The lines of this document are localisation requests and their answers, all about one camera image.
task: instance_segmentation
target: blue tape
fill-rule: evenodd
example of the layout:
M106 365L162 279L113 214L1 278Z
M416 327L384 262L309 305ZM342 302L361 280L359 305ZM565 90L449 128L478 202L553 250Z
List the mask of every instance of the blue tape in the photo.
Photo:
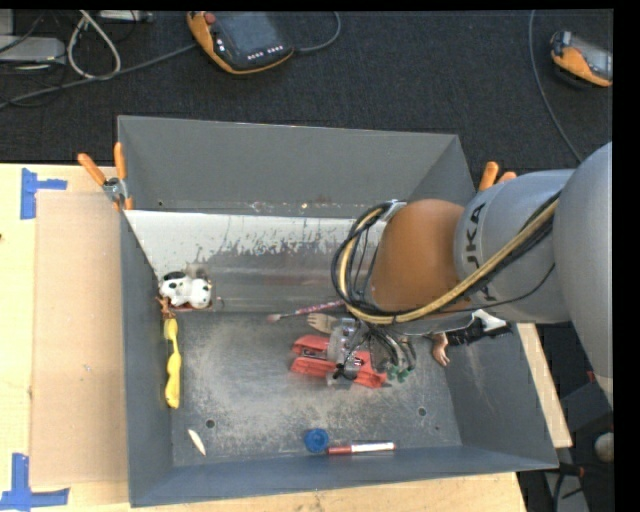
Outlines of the blue tape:
M3 491L0 510L29 512L32 507L54 507L66 505L69 489L51 492L31 492L29 487L29 457L14 453L11 460L11 490Z
M49 179L38 181L38 175L26 167L22 168L22 193L20 202L20 218L34 219L36 216L36 192L40 189L66 190L65 180Z

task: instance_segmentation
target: yellow toy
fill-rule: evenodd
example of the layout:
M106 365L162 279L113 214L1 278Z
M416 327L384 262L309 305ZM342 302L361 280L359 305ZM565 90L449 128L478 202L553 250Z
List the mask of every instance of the yellow toy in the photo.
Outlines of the yellow toy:
M169 378L165 387L165 398L167 405L172 409L180 406L180 369L182 367L182 356L178 350L178 322L175 318L165 318L164 337L171 341L173 353L167 361L167 374Z

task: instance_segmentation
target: pen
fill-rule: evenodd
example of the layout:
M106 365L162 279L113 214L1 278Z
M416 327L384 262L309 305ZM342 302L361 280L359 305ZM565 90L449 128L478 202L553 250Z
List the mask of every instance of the pen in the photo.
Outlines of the pen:
M350 453L388 452L396 449L393 441L351 443L343 446L329 446L327 455L345 455Z

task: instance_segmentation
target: cardboard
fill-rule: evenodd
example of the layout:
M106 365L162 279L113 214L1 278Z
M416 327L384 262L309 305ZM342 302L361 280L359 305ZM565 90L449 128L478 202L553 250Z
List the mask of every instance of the cardboard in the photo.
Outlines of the cardboard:
M31 483L126 480L118 214L39 191Z

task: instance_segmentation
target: black carpet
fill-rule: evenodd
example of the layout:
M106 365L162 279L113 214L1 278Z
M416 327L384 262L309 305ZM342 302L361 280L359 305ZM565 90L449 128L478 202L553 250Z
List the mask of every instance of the black carpet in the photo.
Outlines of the black carpet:
M15 13L20 35L42 11ZM519 174L575 168L612 140L613 86L563 79L550 58L550 39L570 30L613 52L613 9L340 12L333 44L246 76L222 71L194 46L186 11L153 14L152 23L101 21L123 69L134 69L109 80L86 82L69 66L0 67L0 162L74 164L87 152L98 165L112 165L121 114L452 133L476 185L489 160ZM337 27L330 11L279 18L297 47L319 45ZM45 11L33 35L66 44L79 19L79 11ZM111 53L92 29L74 55L85 72L112 69ZM37 93L43 89L49 92ZM540 326L540 332L563 398L588 382L588 361L571 326ZM591 512L613 510L611 482L595 480L585 482L600 493ZM549 500L538 502L535 487L523 489L540 512Z

